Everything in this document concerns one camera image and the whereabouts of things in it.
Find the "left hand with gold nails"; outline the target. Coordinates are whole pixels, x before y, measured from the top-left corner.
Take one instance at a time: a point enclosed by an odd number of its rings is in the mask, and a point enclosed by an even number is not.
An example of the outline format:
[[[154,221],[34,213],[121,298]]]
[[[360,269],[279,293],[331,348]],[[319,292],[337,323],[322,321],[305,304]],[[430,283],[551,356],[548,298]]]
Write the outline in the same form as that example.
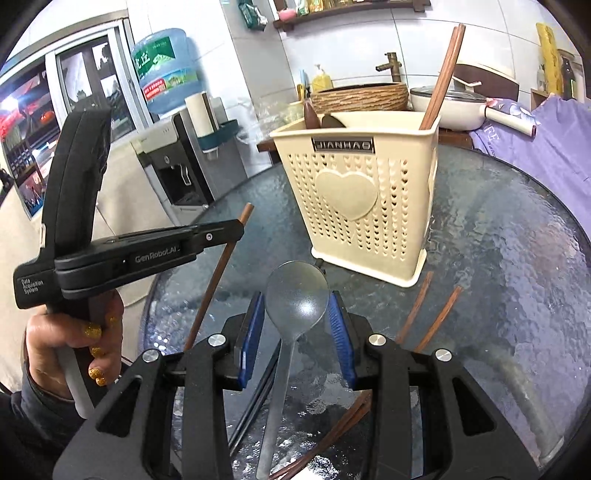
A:
[[[92,355],[88,376],[98,386],[110,385],[118,377],[124,305],[115,290],[101,294],[97,301],[105,312],[102,325],[50,313],[45,306],[33,310],[25,345],[30,376],[43,391],[64,400],[72,398],[57,358],[57,350],[63,347],[86,350]]]

